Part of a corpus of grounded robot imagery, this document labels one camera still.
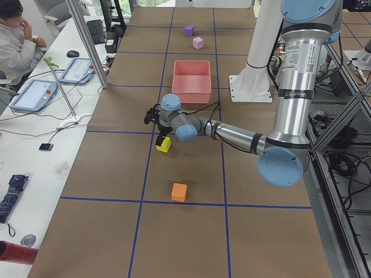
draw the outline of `pink plastic bin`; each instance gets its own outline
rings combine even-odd
[[[209,103],[210,61],[175,61],[172,92],[182,103]]]

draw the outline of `computer mouse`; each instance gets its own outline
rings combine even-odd
[[[68,58],[79,57],[79,56],[80,56],[80,53],[78,53],[78,51],[76,50],[70,50],[67,52]]]

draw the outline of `umbrella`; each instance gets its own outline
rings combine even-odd
[[[0,203],[0,223],[6,223],[6,219],[17,202],[19,194],[23,191],[23,185],[28,180],[26,175],[13,175],[9,181],[8,192]]]

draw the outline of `label sticker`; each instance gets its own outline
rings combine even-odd
[[[315,74],[321,46],[312,44],[286,47],[282,71],[298,71],[301,74]]]

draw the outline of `black phone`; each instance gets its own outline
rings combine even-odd
[[[39,150],[40,151],[51,151],[53,148],[53,144],[50,144],[50,143],[42,143],[40,145],[40,148]]]

